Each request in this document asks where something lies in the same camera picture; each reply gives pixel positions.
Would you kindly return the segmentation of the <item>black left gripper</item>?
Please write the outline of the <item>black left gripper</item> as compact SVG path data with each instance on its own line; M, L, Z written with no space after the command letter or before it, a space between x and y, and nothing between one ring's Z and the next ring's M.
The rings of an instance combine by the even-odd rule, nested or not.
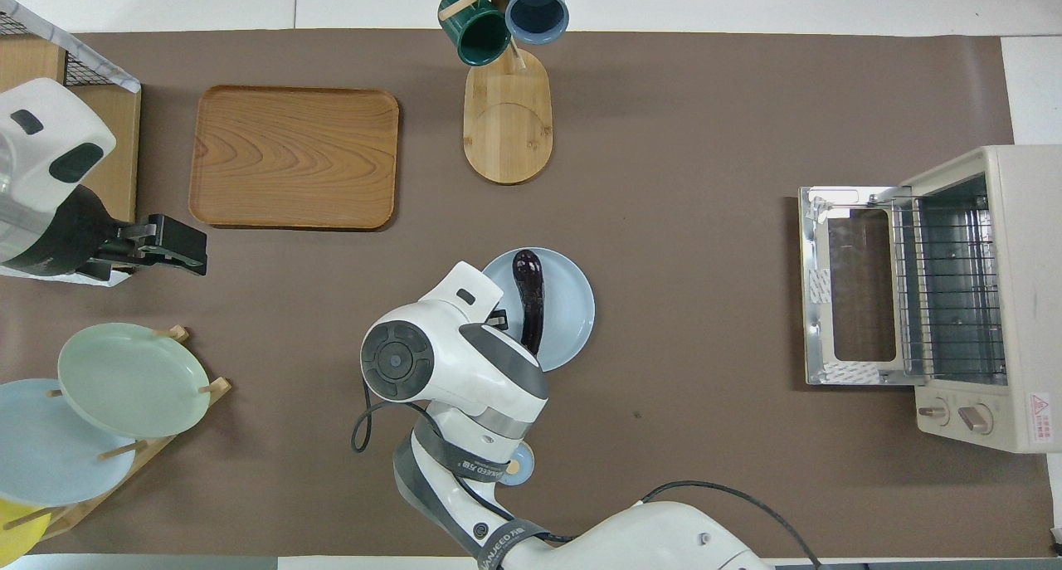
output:
M30 276L75 274L90 263L102 246L123 229L133 242L132 255L107 255L114 267L178 267L207 275L207 235L170 215L147 215L127 227L113 218L101 198L87 187L76 187L59 204L49 226L25 251L8 257L3 266Z

